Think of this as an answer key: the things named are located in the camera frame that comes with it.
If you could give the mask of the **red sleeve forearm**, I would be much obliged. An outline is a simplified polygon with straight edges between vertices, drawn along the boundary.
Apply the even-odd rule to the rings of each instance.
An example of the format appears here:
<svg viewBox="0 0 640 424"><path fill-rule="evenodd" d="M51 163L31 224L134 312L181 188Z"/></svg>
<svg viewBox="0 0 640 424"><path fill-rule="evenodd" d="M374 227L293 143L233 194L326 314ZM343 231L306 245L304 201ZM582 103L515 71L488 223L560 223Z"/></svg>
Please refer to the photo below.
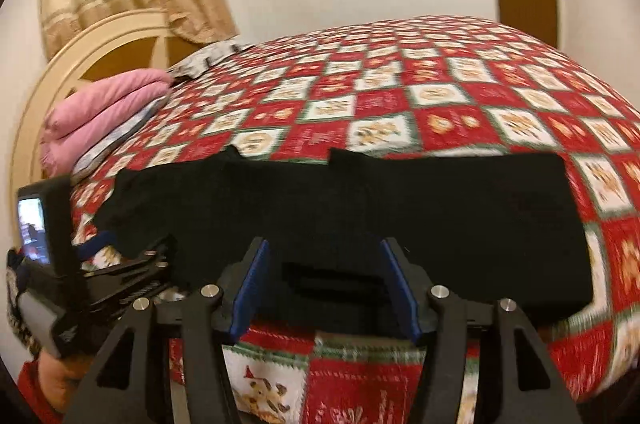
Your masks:
<svg viewBox="0 0 640 424"><path fill-rule="evenodd" d="M63 415L55 411L43 395L38 380L38 361L25 362L17 378L17 388L43 424L61 424Z"/></svg>

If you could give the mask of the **left hand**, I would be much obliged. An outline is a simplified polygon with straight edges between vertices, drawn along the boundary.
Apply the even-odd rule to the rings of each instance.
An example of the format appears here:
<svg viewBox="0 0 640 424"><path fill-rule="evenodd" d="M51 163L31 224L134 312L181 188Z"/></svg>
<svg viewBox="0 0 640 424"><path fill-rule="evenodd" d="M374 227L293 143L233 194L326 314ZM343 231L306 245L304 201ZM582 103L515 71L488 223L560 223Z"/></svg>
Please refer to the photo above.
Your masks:
<svg viewBox="0 0 640 424"><path fill-rule="evenodd" d="M38 357L38 382L51 408L64 414L74 398L80 382L90 370L94 357L70 356L64 359L53 357L42 349Z"/></svg>

